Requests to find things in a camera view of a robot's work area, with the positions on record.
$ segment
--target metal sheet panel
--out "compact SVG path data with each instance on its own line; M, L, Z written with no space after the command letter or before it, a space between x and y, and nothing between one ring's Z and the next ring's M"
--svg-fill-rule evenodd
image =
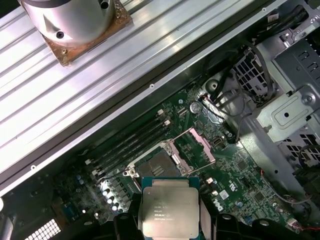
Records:
M21 7L0 19L0 173L253 1L123 1L133 24L67 68Z

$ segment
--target motherboard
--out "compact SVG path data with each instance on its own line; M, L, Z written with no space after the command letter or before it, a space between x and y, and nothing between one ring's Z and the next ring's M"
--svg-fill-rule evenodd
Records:
M199 177L217 211L251 225L267 218L290 228L281 202L235 131L200 101L193 83L135 120L55 178L69 222L90 214L101 224L129 209L143 177Z

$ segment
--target metal bracket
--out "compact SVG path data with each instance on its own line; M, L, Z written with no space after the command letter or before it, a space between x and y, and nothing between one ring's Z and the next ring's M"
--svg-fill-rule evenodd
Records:
M319 101L319 96L307 85L260 109L256 119L272 141L283 141L307 123L307 117L319 108Z

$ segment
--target mesh grille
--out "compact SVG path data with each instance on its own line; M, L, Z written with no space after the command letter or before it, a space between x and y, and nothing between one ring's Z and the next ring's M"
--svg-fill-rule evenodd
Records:
M311 131L301 129L296 133L292 134L290 138L284 140L279 148L286 156L292 156L296 160L298 159L299 151L304 146L318 145L319 139L312 134ZM320 150L319 149L308 149L302 152L301 159L308 166L315 166L320 164Z
M25 240L48 240L59 232L61 232L61 229L57 225L56 221L52 219Z
M233 69L243 89L259 97L267 95L268 89L265 75L261 63L255 54L248 51L245 57Z

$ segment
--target copper base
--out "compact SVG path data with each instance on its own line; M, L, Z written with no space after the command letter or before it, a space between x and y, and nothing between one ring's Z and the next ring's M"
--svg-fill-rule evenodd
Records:
M109 28L97 39L93 40L90 43L84 44L77 47L66 47L61 46L53 41L49 40L43 36L49 48L52 50L55 57L58 59L62 66L70 65L75 59L81 55L87 53L90 49L94 48L98 44L105 41L107 38L111 37L121 29L123 29L128 23L132 21L131 16L121 4L120 0L114 1L114 17Z

